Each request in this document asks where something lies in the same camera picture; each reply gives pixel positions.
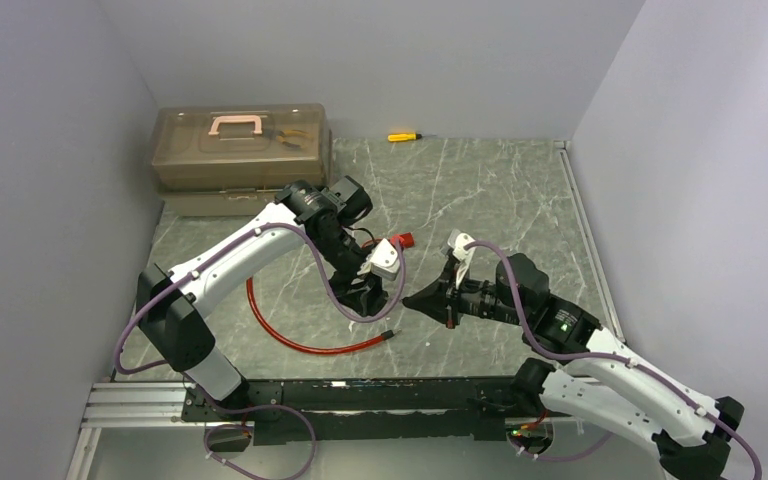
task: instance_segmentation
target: white wall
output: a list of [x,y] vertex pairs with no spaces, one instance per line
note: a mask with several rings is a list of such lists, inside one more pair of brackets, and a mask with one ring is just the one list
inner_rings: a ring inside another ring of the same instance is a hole
[[0,0],[0,479],[63,478],[158,203],[155,103],[91,0]]
[[341,136],[569,138],[643,0],[101,0],[161,106],[320,102]]
[[632,346],[742,401],[768,478],[768,0],[646,2],[573,148]]

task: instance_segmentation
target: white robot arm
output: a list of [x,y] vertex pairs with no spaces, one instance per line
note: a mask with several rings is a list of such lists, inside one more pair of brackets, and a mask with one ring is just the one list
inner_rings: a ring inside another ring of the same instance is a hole
[[147,267],[138,281],[137,308],[155,305],[137,326],[173,370],[192,378],[220,405],[245,406],[248,382],[219,351],[204,319],[234,288],[302,245],[300,233],[334,267],[328,283],[336,300],[361,316],[378,314],[388,298],[381,277],[392,280],[400,268],[395,248],[386,240],[362,248],[345,230],[371,209],[369,196],[351,177],[321,190],[295,182],[210,250],[168,272]]
[[740,403],[713,399],[657,369],[590,313],[550,293],[548,276],[521,253],[504,257],[497,252],[505,260],[496,268],[495,284],[470,280],[466,270],[474,246],[497,249],[453,232],[443,273],[403,304],[448,328],[455,328],[463,314],[522,326],[520,307],[527,319],[523,341],[561,367],[526,360],[512,384],[518,404],[574,415],[625,437],[679,479],[719,478],[731,439],[720,424],[737,429]]

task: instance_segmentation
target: floor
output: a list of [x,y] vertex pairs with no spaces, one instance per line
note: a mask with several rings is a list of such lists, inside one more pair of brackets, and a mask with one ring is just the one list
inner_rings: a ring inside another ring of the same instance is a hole
[[[556,426],[556,440],[547,455],[581,452],[604,432],[586,425]],[[96,450],[89,480],[240,480],[245,477],[219,463],[204,460],[197,428],[105,429]],[[266,478],[285,478],[307,457],[309,442],[254,446],[229,459]],[[445,478],[446,480],[664,480],[658,463],[623,438],[614,437],[599,451],[571,463],[535,462],[517,457],[507,442],[476,442],[471,438],[409,438],[397,440],[327,441],[317,444],[308,480]]]
[[[445,258],[440,246],[452,229],[523,252],[550,278],[551,289],[605,319],[591,258],[576,217],[568,179],[548,140],[336,139],[335,165],[370,193],[375,209],[362,222],[376,236],[411,232],[406,251],[412,294],[434,280]],[[179,217],[163,212],[151,262],[169,268],[189,260],[243,226],[251,217]],[[492,278],[497,259],[476,256],[471,278]],[[436,377],[508,375],[531,355],[518,327],[466,317],[447,330],[399,306],[372,325],[351,324],[323,291],[310,252],[294,251],[255,276],[261,311],[282,334],[316,347],[355,343],[389,328],[392,340],[351,355],[320,357],[290,350],[269,337],[249,309],[245,287],[208,318],[218,345],[249,378]],[[159,358],[141,332],[123,359],[136,365]],[[173,379],[168,367],[128,380]]]

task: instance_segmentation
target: red cable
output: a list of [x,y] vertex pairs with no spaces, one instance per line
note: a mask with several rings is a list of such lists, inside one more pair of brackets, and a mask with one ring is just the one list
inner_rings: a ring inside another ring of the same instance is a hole
[[536,421],[531,423],[526,423],[523,426],[519,427],[521,430],[534,430],[537,428],[538,425],[540,425],[543,420],[546,420],[546,417],[549,415],[549,410],[543,409],[543,413],[540,414],[540,416],[537,418]]
[[375,238],[375,239],[372,239],[372,240],[367,240],[366,242],[363,243],[363,245],[360,246],[360,248],[366,248],[366,247],[372,245],[373,243],[377,244],[380,241],[381,241],[380,238]]
[[299,343],[296,343],[285,336],[278,333],[274,328],[272,328],[269,323],[266,322],[266,319],[263,318],[263,314],[260,313],[260,309],[257,308],[257,301],[254,298],[254,278],[249,278],[246,281],[246,293],[249,297],[249,306],[252,309],[252,313],[254,314],[254,317],[257,319],[257,323],[260,324],[261,327],[263,327],[264,330],[270,335],[272,335],[272,338],[275,340],[278,340],[279,342],[283,343],[284,345],[292,348],[293,350],[298,350],[303,353],[310,353],[314,355],[339,355],[341,353],[351,353],[356,352],[358,350],[363,350],[364,348],[369,348],[373,345],[377,345],[385,340],[389,340],[393,338],[396,335],[396,332],[392,330],[387,330],[386,332],[382,333],[381,335],[378,335],[377,337],[370,338],[369,340],[366,340],[364,342],[356,343],[354,345],[348,345],[345,347],[337,347],[337,348],[316,348],[316,347],[308,347]]

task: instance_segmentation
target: screwdriver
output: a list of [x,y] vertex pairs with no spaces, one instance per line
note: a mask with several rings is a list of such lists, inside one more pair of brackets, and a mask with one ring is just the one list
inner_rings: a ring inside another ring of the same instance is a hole
[[387,141],[391,143],[412,142],[414,140],[419,140],[420,138],[433,136],[434,135],[422,135],[420,133],[394,133],[392,135],[387,135]]

